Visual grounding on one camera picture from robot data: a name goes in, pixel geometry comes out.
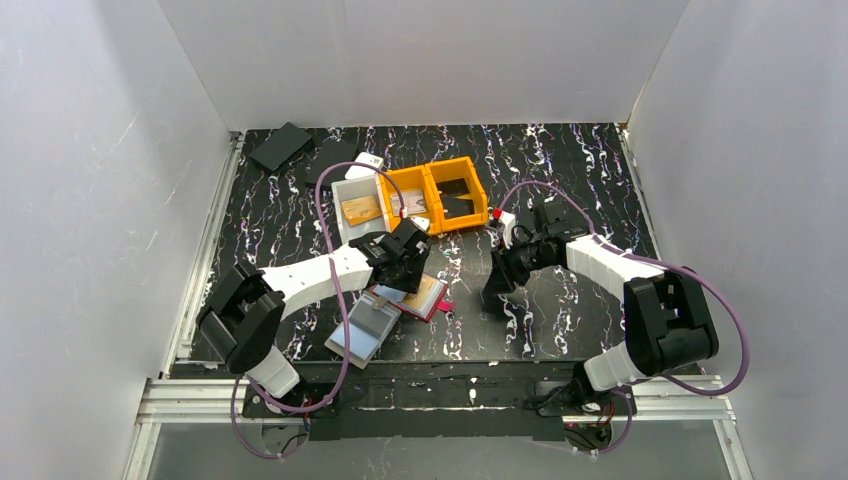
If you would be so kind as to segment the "gold credit card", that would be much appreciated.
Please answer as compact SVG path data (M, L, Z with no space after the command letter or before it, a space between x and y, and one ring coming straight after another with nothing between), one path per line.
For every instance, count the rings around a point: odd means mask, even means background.
M341 203L344 219L350 226L358 226L382 216L382 209L373 195L345 200Z

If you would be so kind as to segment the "grey card holder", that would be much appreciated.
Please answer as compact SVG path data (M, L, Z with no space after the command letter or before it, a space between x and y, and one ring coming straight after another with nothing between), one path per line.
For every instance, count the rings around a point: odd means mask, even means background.
M350 350L349 361L357 368L365 369L401 313L399 308L384 302L381 297L363 293L349 312L349 341L345 342L344 325L339 324L324 345L339 356L344 355L344 346L347 345Z

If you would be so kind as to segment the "grey credit card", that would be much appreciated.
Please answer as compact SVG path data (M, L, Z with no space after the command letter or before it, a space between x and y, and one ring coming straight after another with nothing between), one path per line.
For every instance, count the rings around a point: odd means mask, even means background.
M441 200L441 203L446 219L464 217L475 213L475 205L471 199L445 197Z

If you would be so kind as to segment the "red leather card holder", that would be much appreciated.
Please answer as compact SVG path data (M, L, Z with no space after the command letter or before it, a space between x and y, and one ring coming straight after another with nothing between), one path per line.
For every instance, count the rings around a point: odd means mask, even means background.
M448 285L426 274L421 277L416 293L408 293L384 285L372 286L369 292L424 322L430 322L436 312L448 313L456 308L454 302L446 299Z

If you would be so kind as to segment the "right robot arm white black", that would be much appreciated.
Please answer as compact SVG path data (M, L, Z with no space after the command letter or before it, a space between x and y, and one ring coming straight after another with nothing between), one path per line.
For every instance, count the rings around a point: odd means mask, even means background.
M575 366L565 390L571 398L587 399L717 354L719 341L703 288L691 277L614 251L568 220L559 202L535 207L532 229L500 208L491 224L499 239L491 251L486 293L511 293L533 272L558 266L588 278L623 307L623 341Z

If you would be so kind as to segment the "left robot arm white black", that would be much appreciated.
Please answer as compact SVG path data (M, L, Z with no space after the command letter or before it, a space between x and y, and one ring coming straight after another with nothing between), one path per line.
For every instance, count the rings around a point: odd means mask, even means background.
M308 260L257 269L235 265L210 293L196 326L232 374L245 374L264 397L280 399L300 376L275 345L283 319L326 298L374 285L417 291L429 256L429 222L404 218Z

